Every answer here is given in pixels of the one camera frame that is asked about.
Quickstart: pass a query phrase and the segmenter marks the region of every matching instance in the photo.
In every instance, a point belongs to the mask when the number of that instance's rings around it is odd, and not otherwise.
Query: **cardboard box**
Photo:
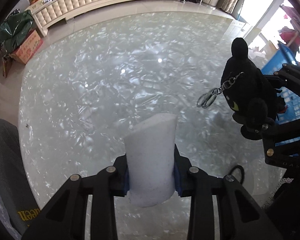
[[[29,59],[31,59],[33,54],[38,50],[41,44],[42,40],[37,31],[34,30],[31,33],[29,33],[28,37],[21,44],[21,46],[14,52],[9,54],[9,56],[17,62],[26,64],[29,61]]]

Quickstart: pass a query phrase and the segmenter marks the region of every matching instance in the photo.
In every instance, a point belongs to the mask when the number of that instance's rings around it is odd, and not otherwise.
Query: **green plastic bag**
[[[0,48],[3,57],[20,47],[33,23],[30,10],[8,16],[0,26]]]

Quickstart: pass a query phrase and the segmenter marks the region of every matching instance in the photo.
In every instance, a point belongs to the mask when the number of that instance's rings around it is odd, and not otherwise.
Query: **metal chain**
[[[211,106],[213,104],[214,100],[216,100],[217,96],[220,95],[224,90],[232,87],[234,85],[235,81],[239,77],[241,77],[243,74],[244,74],[244,72],[240,72],[235,77],[231,77],[231,78],[229,78],[229,80],[224,81],[223,84],[219,88],[213,88],[208,93],[201,95],[197,101],[197,107],[202,107],[202,108],[206,109],[209,106]]]

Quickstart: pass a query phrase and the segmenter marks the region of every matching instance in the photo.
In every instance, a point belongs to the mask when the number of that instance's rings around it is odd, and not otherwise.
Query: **white foam block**
[[[176,115],[156,114],[137,124],[124,138],[133,205],[154,206],[174,193],[176,126]]]

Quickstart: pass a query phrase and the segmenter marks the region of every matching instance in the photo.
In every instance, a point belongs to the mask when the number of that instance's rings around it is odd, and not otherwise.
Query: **black rubber band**
[[[240,173],[241,173],[241,180],[240,180],[240,184],[242,185],[243,182],[244,182],[244,169],[241,165],[236,165],[234,166],[231,171],[229,172],[229,175],[232,175],[232,173],[236,170],[236,169],[239,169],[240,170]]]

